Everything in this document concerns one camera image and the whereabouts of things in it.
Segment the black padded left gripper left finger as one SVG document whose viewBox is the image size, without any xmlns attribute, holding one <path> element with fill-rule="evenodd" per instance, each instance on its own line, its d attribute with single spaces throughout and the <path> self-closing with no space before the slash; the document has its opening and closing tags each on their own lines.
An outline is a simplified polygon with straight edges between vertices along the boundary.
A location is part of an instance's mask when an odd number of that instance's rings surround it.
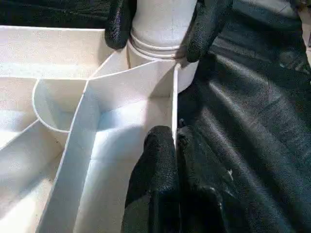
<svg viewBox="0 0 311 233">
<path fill-rule="evenodd" d="M 130 176 L 123 233 L 179 232 L 179 180 L 172 131 L 155 126 Z"/>
</svg>

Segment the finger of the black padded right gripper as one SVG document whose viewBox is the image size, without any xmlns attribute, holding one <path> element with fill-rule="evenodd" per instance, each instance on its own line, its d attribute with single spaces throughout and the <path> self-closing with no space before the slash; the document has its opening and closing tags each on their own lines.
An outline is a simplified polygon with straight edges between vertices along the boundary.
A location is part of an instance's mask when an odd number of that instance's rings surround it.
<svg viewBox="0 0 311 233">
<path fill-rule="evenodd" d="M 199 0 L 191 28 L 186 58 L 190 63 L 199 61 L 208 52 L 217 35 L 222 31 L 231 13 L 232 0 Z"/>
<path fill-rule="evenodd" d="M 136 10 L 137 0 L 111 1 L 104 34 L 110 48 L 119 50 L 126 46 Z"/>
</svg>

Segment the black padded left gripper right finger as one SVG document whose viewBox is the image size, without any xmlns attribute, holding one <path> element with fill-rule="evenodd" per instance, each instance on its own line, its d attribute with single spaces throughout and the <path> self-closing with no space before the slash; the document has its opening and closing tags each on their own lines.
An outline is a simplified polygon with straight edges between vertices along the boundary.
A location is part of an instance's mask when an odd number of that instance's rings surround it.
<svg viewBox="0 0 311 233">
<path fill-rule="evenodd" d="M 177 161 L 183 233 L 248 233 L 250 227 L 229 171 L 204 137 L 181 120 Z"/>
</svg>

